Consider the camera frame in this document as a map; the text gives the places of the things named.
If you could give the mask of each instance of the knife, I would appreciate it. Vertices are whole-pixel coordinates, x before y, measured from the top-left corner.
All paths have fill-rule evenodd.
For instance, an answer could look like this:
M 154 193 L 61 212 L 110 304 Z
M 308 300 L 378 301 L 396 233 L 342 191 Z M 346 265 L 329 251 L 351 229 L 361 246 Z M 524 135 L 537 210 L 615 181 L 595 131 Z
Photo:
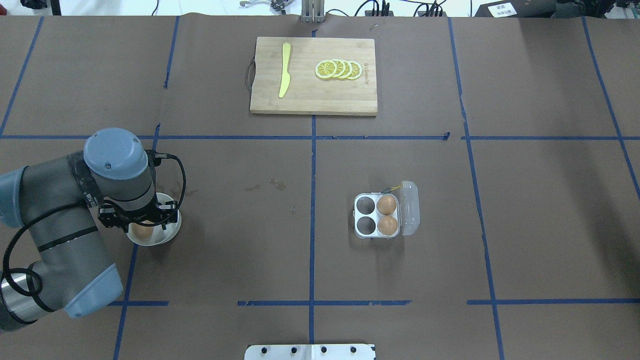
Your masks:
M 291 44 L 286 42 L 282 44 L 282 79 L 280 79 L 280 94 L 278 95 L 281 99 L 284 97 L 284 94 L 287 93 L 289 82 L 291 82 L 291 75 L 289 75 L 289 73 L 287 72 L 287 68 L 289 67 L 290 55 Z

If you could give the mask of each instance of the blue joint cap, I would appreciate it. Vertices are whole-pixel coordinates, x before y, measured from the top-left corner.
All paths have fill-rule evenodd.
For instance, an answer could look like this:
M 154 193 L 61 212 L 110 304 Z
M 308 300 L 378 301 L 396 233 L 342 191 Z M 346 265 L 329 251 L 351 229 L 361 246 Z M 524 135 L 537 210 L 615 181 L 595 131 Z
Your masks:
M 81 318 L 109 305 L 121 293 L 122 281 L 118 269 L 111 264 L 65 306 L 65 311 L 70 318 Z
M 0 175 L 0 221 L 8 227 L 23 227 L 20 215 L 20 182 L 27 167 Z
M 133 179 L 148 167 L 140 139 L 117 127 L 102 129 L 87 139 L 84 162 L 96 174 L 112 180 Z

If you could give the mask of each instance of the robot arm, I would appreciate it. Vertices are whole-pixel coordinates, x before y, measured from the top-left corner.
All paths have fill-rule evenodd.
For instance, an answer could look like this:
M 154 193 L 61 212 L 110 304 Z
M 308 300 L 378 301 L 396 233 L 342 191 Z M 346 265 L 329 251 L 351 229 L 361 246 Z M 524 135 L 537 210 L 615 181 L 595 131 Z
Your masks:
M 125 232 L 132 222 L 176 222 L 180 204 L 156 197 L 155 166 L 167 157 L 175 158 L 147 152 L 135 135 L 111 128 L 91 136 L 83 152 L 0 175 L 0 220 L 22 228 L 0 272 L 0 332 L 62 308 L 72 318 L 88 315 L 120 296 L 118 270 L 87 206 L 99 207 L 103 225 Z M 42 260 L 9 269 L 11 250 L 27 228 Z

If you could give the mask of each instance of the gray tabletop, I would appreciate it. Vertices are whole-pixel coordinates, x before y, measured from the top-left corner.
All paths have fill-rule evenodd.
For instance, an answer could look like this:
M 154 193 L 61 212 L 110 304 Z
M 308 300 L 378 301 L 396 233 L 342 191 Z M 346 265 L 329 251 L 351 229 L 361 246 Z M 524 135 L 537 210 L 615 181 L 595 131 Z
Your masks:
M 378 359 L 640 357 L 639 31 L 0 17 L 0 173 L 124 127 L 188 177 L 171 242 L 139 247 L 100 228 L 118 301 L 3 334 L 0 353 L 242 359 L 252 344 L 364 342 Z M 374 38 L 378 116 L 251 114 L 258 36 Z M 178 197 L 178 169 L 158 170 L 158 190 Z M 355 196 L 402 180 L 419 189 L 418 231 L 357 238 Z M 3 239 L 14 231 L 0 225 Z M 37 256 L 25 236 L 12 265 Z

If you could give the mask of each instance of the white floor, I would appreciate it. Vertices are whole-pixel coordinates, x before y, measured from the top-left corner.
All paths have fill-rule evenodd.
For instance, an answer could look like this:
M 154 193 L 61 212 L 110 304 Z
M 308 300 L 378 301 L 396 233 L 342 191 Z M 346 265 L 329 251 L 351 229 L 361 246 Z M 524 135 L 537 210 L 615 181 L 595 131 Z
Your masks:
M 473 1 L 473 12 L 475 13 L 481 4 L 494 1 L 496 0 Z M 337 8 L 353 15 L 362 1 L 326 0 L 324 3 L 325 10 Z M 20 4 L 20 0 L 0 0 L 0 4 L 4 5 L 10 15 L 51 14 L 50 8 L 43 10 L 25 8 Z M 395 16 L 412 16 L 416 6 L 417 4 L 402 0 L 391 0 L 390 9 Z M 60 0 L 63 15 L 151 15 L 155 7 L 156 0 Z M 469 0 L 446 0 L 442 8 L 450 17 L 468 17 L 471 12 L 471 2 Z M 363 9 L 369 10 L 371 7 L 367 5 Z M 292 0 L 286 10 L 287 13 L 300 14 L 301 0 Z M 269 0 L 257 1 L 256 4 L 249 7 L 240 6 L 239 0 L 159 0 L 157 15 L 183 15 L 191 12 L 207 15 L 276 15 L 269 6 Z M 364 16 L 364 11 L 360 10 L 358 16 Z M 607 14 L 607 17 L 633 19 L 633 14 L 629 9 L 614 8 Z

